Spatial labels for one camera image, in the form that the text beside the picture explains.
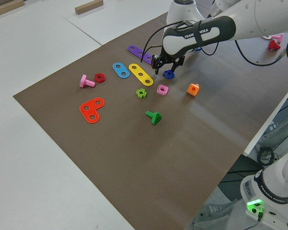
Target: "wooden block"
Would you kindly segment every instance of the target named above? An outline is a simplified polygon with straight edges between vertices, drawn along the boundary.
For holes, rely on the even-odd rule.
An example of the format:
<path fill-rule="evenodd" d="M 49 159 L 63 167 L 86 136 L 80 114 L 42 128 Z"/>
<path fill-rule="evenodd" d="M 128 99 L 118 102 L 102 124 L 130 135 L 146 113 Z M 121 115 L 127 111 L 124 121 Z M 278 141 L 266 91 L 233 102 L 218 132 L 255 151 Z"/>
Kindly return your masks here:
<path fill-rule="evenodd" d="M 76 14 L 82 14 L 88 11 L 91 11 L 97 7 L 103 6 L 104 1 L 103 0 L 94 0 L 91 2 L 88 2 L 84 5 L 78 6 L 75 8 Z"/>
<path fill-rule="evenodd" d="M 13 0 L 0 6 L 0 15 L 24 6 L 24 0 Z"/>

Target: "green toy screw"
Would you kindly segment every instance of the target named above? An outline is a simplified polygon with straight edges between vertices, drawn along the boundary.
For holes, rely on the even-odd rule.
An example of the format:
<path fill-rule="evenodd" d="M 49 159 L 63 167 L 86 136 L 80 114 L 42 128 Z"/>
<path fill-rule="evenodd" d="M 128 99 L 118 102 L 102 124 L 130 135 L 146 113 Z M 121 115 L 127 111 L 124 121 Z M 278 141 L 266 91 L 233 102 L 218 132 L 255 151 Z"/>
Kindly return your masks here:
<path fill-rule="evenodd" d="M 157 112 L 152 113 L 152 112 L 146 111 L 145 114 L 149 116 L 150 118 L 152 118 L 153 125 L 157 124 L 162 118 L 161 114 Z"/>

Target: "screw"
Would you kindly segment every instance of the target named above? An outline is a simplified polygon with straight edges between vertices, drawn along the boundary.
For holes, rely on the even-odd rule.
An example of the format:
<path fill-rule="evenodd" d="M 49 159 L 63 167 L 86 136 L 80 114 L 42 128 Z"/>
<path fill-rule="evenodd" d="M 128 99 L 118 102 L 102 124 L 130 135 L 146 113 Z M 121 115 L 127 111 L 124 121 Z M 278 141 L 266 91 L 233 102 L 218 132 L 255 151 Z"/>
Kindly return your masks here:
<path fill-rule="evenodd" d="M 83 88 L 85 85 L 94 87 L 95 86 L 95 82 L 87 80 L 86 79 L 86 75 L 83 75 L 81 80 L 80 80 L 80 88 Z"/>
<path fill-rule="evenodd" d="M 149 116 L 150 118 L 152 118 L 153 125 L 157 124 L 162 118 L 161 114 L 157 112 L 152 113 L 152 112 L 146 111 L 145 114 Z"/>

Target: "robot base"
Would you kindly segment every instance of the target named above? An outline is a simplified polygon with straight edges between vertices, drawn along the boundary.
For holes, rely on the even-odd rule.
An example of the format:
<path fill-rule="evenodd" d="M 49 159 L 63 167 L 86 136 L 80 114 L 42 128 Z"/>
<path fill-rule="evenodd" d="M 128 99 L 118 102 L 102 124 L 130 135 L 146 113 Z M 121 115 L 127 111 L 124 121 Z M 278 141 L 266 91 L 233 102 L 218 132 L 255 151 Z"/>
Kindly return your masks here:
<path fill-rule="evenodd" d="M 264 215 L 261 223 L 275 230 L 288 230 L 288 204 L 277 204 L 267 198 L 253 178 L 253 175 L 245 177 L 240 185 L 241 195 L 247 206 L 246 214 L 251 218 L 258 219 L 260 207 L 263 207 Z M 262 200 L 260 204 L 247 205 L 248 202 L 258 199 Z"/>

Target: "orange toy nut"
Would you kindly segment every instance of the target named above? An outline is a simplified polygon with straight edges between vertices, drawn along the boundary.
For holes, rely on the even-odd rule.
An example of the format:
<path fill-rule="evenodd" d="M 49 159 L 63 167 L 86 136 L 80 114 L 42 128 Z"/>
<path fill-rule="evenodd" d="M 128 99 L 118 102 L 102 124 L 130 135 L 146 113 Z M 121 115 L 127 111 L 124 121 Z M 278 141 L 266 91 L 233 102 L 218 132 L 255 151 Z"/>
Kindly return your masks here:
<path fill-rule="evenodd" d="M 197 93 L 200 90 L 200 85 L 199 84 L 190 84 L 188 87 L 187 92 L 193 96 L 196 96 Z"/>

